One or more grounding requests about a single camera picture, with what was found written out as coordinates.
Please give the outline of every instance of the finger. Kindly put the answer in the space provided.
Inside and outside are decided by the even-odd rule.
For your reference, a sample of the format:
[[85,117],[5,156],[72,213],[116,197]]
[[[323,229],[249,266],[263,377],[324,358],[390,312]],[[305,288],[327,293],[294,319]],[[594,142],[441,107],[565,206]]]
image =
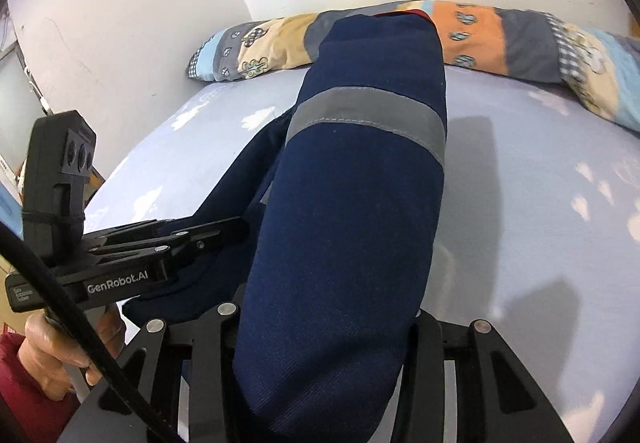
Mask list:
[[[120,329],[120,331],[118,331],[118,333],[114,335],[114,337],[111,340],[109,340],[107,343],[104,344],[104,346],[109,351],[109,354],[113,358],[116,358],[122,352],[122,349],[124,347],[124,335],[125,335],[124,328]],[[100,378],[102,378],[100,371],[98,371],[95,368],[95,365],[92,363],[86,372],[86,383],[88,383],[91,386],[94,386],[96,383],[98,383]]]
[[120,318],[120,310],[116,304],[109,304],[104,312],[104,314],[100,317],[97,324],[95,325],[95,331],[100,335],[105,331],[113,331],[116,326],[119,326],[122,322],[122,318]]
[[84,376],[86,378],[86,383],[92,387],[100,381],[100,378],[102,378],[100,371],[98,371],[93,364],[89,366]]
[[89,365],[89,358],[79,344],[62,330],[49,324],[44,313],[36,313],[27,318],[24,331],[34,350],[70,365]]
[[28,339],[20,345],[18,360],[48,398],[59,401],[65,396],[70,380],[60,361],[33,349]]
[[124,320],[120,317],[114,319],[114,321],[109,322],[107,325],[102,327],[102,330],[98,332],[98,336],[103,344],[108,344],[109,341],[114,338],[119,337],[121,334],[124,337],[124,333],[126,331],[126,325]]

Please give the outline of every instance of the black cable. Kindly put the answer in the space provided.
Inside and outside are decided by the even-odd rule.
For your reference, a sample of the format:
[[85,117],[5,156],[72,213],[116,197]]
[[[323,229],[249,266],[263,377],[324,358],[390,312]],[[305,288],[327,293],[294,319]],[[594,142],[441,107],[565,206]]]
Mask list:
[[39,293],[124,404],[138,415],[163,443],[184,443],[183,439],[129,383],[97,333],[78,307],[71,302],[62,286],[53,279],[40,258],[2,222],[0,222],[0,253]]

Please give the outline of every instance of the bed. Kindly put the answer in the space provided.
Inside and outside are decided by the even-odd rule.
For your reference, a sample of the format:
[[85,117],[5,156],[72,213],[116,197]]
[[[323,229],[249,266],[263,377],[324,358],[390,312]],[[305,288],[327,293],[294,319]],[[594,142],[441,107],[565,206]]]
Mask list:
[[[86,231],[192,214],[305,73],[202,89],[111,174]],[[490,320],[575,441],[596,442],[640,375],[640,141],[559,86],[449,66],[446,77],[446,185],[422,307]],[[394,409],[372,441],[388,441]],[[454,409],[447,396],[447,442]]]

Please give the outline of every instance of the silver screw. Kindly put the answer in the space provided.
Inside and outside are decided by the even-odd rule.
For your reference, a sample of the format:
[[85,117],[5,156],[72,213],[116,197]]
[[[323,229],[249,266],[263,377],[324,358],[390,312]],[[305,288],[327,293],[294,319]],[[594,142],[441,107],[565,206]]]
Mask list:
[[158,333],[158,331],[161,331],[163,327],[164,322],[159,318],[154,318],[146,323],[146,330],[149,331],[149,333]]
[[218,306],[218,313],[226,317],[227,315],[234,314],[237,309],[236,305],[231,302],[222,302],[222,304]]
[[488,333],[489,331],[491,331],[491,324],[489,324],[489,322],[487,322],[486,320],[476,320],[474,322],[474,329],[478,333]]

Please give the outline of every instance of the black metal bracket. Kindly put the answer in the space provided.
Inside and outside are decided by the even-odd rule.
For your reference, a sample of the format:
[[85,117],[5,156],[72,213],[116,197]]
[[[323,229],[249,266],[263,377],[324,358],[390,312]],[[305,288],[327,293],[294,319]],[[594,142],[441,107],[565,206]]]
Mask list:
[[[148,293],[177,278],[180,269],[207,251],[243,241],[249,225],[241,217],[178,229],[176,220],[147,220],[82,236],[67,264],[51,268],[53,276],[83,311]],[[19,274],[4,281],[15,312],[46,307]]]
[[[191,442],[239,442],[231,366],[239,316],[238,304],[223,303],[197,321],[168,327],[151,320],[118,358],[175,429],[182,364],[191,360]],[[409,334],[392,443],[442,443],[445,360],[456,364],[458,443],[572,443],[548,399],[489,322],[463,327],[424,311]],[[58,440],[77,441],[143,443],[154,436],[101,381]]]

